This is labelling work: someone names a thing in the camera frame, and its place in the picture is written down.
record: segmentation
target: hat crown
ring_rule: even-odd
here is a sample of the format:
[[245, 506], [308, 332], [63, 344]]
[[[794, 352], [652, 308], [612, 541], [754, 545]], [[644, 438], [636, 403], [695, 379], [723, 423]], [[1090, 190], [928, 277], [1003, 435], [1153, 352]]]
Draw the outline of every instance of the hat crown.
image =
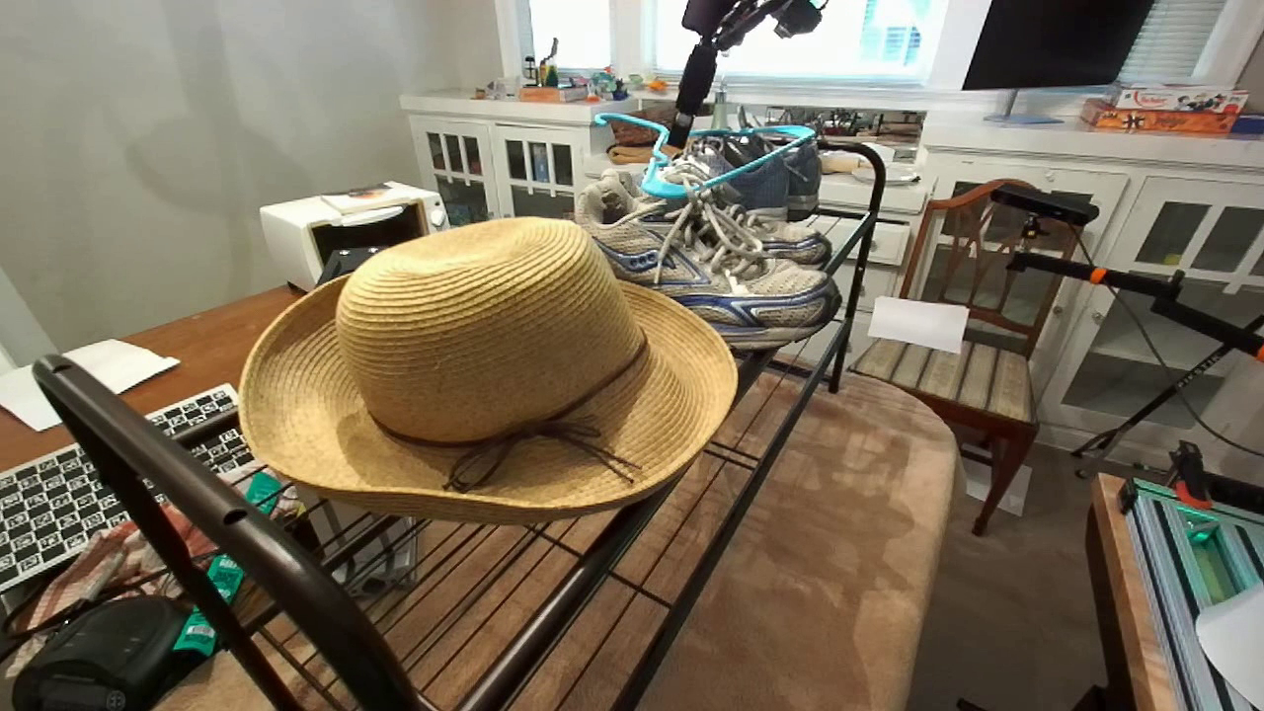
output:
[[640, 352], [616, 277], [573, 221], [482, 221], [359, 265], [336, 348], [363, 411], [423, 442], [521, 435]]

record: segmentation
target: window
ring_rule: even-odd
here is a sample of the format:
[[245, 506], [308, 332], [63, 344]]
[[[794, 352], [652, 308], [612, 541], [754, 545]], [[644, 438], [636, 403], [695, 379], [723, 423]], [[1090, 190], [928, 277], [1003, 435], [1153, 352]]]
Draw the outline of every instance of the window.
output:
[[[498, 0], [506, 71], [541, 59], [561, 40], [557, 67], [679, 75], [695, 32], [679, 28], [687, 0]], [[830, 0], [822, 28], [778, 40], [762, 20], [719, 59], [723, 83], [751, 87], [920, 87], [956, 91], [988, 0]], [[1264, 28], [1260, 0], [1153, 0], [1122, 71], [1130, 83], [1232, 87]]]
[[[695, 36], [679, 28], [687, 0], [656, 4], [656, 67], [679, 71]], [[853, 79], [853, 83], [920, 83], [944, 20], [944, 0], [830, 0], [818, 32], [774, 36], [758, 24], [719, 59], [723, 79]]]
[[557, 40], [557, 67], [608, 67], [612, 63], [612, 24], [608, 0], [525, 0], [529, 4], [529, 51], [545, 59]]

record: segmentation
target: beige carpet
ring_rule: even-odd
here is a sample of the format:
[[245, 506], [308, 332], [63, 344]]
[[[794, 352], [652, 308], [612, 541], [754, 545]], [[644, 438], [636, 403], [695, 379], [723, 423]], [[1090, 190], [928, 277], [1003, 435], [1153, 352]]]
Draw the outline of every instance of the beige carpet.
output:
[[1086, 569], [1090, 482], [1067, 454], [1031, 454], [1023, 517], [972, 537], [956, 498], [909, 707], [1067, 711], [1106, 679]]

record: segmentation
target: straw hat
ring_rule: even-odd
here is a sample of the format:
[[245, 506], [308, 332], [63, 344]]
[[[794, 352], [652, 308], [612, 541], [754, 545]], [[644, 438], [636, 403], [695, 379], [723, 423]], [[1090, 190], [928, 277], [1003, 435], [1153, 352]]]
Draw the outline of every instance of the straw hat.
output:
[[482, 221], [280, 312], [241, 427], [265, 466], [363, 510], [541, 521], [668, 486], [731, 399], [727, 344], [620, 284], [581, 225]]

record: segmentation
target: wooden chair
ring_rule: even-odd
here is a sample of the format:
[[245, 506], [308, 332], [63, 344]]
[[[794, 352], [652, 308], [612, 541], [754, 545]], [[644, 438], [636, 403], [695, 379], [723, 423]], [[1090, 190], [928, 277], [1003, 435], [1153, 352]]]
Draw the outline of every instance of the wooden chair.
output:
[[964, 458], [991, 462], [976, 533], [1035, 442], [1031, 352], [1059, 292], [1059, 277], [1011, 273], [1007, 261], [1027, 249], [1070, 257], [1094, 217], [1094, 205], [1059, 201], [1027, 182], [984, 182], [928, 201], [905, 253], [901, 296], [964, 304], [964, 348], [952, 356], [877, 340], [853, 367], [924, 399], [956, 431]]

